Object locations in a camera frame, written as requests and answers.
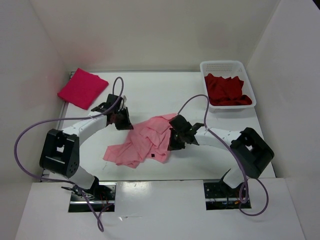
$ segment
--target crumpled pink shirt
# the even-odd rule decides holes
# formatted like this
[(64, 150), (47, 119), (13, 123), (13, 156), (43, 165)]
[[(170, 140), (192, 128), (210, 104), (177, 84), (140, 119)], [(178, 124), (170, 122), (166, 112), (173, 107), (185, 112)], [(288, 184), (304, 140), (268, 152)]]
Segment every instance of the crumpled pink shirt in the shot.
[(103, 159), (117, 165), (135, 169), (145, 159), (154, 159), (164, 163), (169, 157), (170, 141), (169, 120), (176, 113), (154, 116), (133, 126), (124, 144), (108, 146)]

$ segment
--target white tabletop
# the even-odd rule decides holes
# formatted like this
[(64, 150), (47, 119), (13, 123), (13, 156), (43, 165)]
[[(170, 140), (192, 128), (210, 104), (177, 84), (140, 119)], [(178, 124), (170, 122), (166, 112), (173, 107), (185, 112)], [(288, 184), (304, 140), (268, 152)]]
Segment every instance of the white tabletop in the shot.
[[(109, 86), (95, 100), (92, 107), (105, 102), (116, 77), (124, 80), (126, 105), (132, 124), (148, 120), (151, 117), (177, 113), (190, 97), (204, 94), (200, 72), (97, 72), (100, 78), (109, 82)], [(120, 91), (120, 82), (115, 94)], [(66, 117), (84, 117), (90, 110), (83, 110), (68, 104)], [(191, 123), (203, 123), (206, 100), (198, 97), (192, 100), (182, 111), (182, 115)], [(74, 124), (65, 121), (62, 128)], [(207, 123), (210, 127), (226, 130), (244, 130), (251, 127), (262, 136), (259, 121), (254, 108), (241, 112), (209, 113)], [(172, 151), (169, 160), (162, 164), (146, 159), (136, 169), (117, 166), (103, 160), (107, 146), (122, 144), (128, 131), (117, 131), (112, 125), (100, 130), (80, 147), (80, 165), (101, 181), (139, 181), (139, 180), (202, 180), (220, 179), (236, 161), (226, 150), (210, 146), (187, 145), (186, 149)], [(264, 170), (261, 178), (274, 178), (271, 164)]]
[[(203, 181), (118, 182), (114, 212), (68, 213), (70, 192), (60, 183), (33, 183), (16, 240), (304, 240), (282, 178), (264, 178), (270, 202), (260, 216), (238, 209), (206, 210)], [(266, 202), (260, 184), (249, 180), (252, 209)]]

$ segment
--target dark red cloth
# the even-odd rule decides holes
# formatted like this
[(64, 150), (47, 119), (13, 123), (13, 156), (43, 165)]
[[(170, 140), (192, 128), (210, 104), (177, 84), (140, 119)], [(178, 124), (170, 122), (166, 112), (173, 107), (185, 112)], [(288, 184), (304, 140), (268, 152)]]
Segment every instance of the dark red cloth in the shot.
[(78, 68), (70, 81), (58, 93), (58, 96), (68, 103), (88, 110), (108, 85), (107, 81), (97, 75)]
[(211, 73), (204, 77), (210, 104), (213, 106), (250, 105), (251, 99), (242, 95), (244, 81), (238, 76), (227, 79), (222, 76), (213, 76)]

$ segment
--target laundry basket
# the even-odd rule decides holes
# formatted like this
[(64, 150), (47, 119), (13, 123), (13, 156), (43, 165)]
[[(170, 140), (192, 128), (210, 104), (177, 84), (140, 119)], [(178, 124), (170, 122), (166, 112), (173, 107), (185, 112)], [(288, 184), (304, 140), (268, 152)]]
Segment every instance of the laundry basket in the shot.
[(251, 100), (251, 105), (235, 105), (235, 106), (214, 106), (209, 105), (210, 112), (215, 111), (241, 111), (243, 109), (252, 108), (256, 105), (256, 98), (254, 95), (254, 91), (252, 90), (251, 84), (249, 82), (248, 75), (246, 73), (244, 65), (239, 61), (231, 61), (231, 60), (224, 60), (224, 61), (203, 61), (200, 64), (200, 70), (203, 79), (203, 86), (205, 94), (208, 96), (207, 86), (205, 77), (208, 74), (212, 74), (215, 77), (236, 77), (238, 76), (240, 80), (242, 80), (243, 87), (242, 87), (242, 94), (247, 95)]

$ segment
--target wall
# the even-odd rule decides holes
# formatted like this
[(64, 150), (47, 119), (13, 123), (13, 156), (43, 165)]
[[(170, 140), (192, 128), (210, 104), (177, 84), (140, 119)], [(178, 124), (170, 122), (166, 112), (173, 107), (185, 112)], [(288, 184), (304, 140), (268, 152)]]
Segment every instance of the wall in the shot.
[[(13, 148), (19, 133), (35, 121), (57, 117), (57, 91), (66, 68), (27, 0), (3, 0), (0, 8), (0, 232), (14, 239), (32, 179), (17, 166)], [(23, 165), (40, 172), (39, 156), (48, 124), (27, 133), (19, 145)]]
[(307, 240), (320, 239), (320, 11), (281, 0), (247, 66), (263, 135)]
[(279, 0), (31, 0), (69, 70), (246, 64)]

